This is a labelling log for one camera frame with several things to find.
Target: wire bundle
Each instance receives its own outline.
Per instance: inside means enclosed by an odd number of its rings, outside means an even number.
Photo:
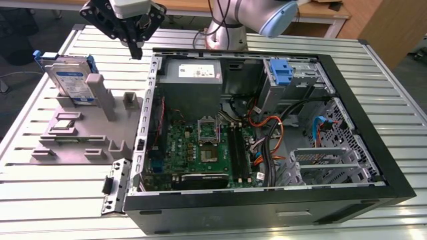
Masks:
[[[207,2],[209,2],[209,10],[210,10],[210,12],[211,12],[211,16],[213,16],[213,19],[214,19],[214,11],[213,11],[211,0],[209,0]],[[217,3],[218,3],[221,15],[222,15],[221,24],[218,25],[218,28],[217,28],[213,32],[210,32],[210,33],[205,33],[205,30],[203,30],[203,29],[201,29],[201,30],[198,31],[198,33],[195,34],[195,36],[194,36],[194,38],[193,38],[193,48],[194,48],[194,49],[197,49],[197,38],[198,38],[198,36],[199,36],[199,35],[203,35],[203,36],[211,36],[211,35],[214,35],[214,34],[219,31],[219,29],[222,28],[223,25],[225,25],[225,27],[226,27],[226,33],[227,33],[227,50],[230,49],[230,33],[229,33],[226,18],[227,18],[227,15],[229,15],[231,0],[229,0],[229,3],[227,3],[226,14],[225,14],[225,12],[223,12],[223,7],[222,7],[222,4],[221,4],[221,0],[217,0]]]

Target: label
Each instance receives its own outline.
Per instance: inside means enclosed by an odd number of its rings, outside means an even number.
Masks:
[[[214,65],[182,64],[178,76],[181,78],[215,78]]]
[[[262,172],[258,172],[258,173],[257,173],[257,179],[258,179],[258,180],[265,181],[265,176],[266,176],[265,173],[262,173]]]
[[[262,113],[262,109],[258,106],[254,106],[254,111],[261,114]]]
[[[58,71],[56,77],[60,86],[76,104],[91,105],[95,96],[86,84],[84,74],[82,72]]]

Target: aluminum table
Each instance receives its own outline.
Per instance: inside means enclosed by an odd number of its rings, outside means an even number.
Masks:
[[[92,54],[115,96],[145,97],[154,47],[193,48],[195,31],[159,29],[143,59],[94,26],[76,26],[59,51]],[[375,209],[342,224],[170,235],[181,239],[417,239],[427,238],[427,117],[369,45],[357,40],[247,36],[253,51],[329,54],[375,125],[418,197]],[[197,47],[205,48],[198,39]],[[126,239],[146,235],[125,216],[100,217],[110,165],[30,165],[59,91],[46,74],[0,143],[0,239]]]

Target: metal bracket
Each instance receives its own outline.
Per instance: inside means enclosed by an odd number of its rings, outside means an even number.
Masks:
[[[100,215],[123,215],[126,194],[131,172],[131,161],[126,158],[114,161],[110,175],[106,176],[102,192],[106,194]]]

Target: floor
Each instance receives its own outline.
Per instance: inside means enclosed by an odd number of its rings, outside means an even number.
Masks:
[[[71,32],[75,24],[87,24],[76,11],[63,11],[63,18],[55,19],[50,10],[35,10],[34,18],[38,22],[39,33],[30,36],[30,42],[35,50],[56,52]],[[178,17],[165,21],[162,27],[169,29],[198,30],[209,26],[207,17]],[[14,66],[0,56],[0,76],[14,72],[43,72],[35,62],[24,66]],[[410,56],[402,61],[394,70],[394,74],[427,112],[427,64],[417,62]],[[0,140],[15,121],[15,118],[27,102],[27,99],[39,83],[40,75],[36,73],[20,73],[2,78],[10,86],[8,93],[0,93]]]

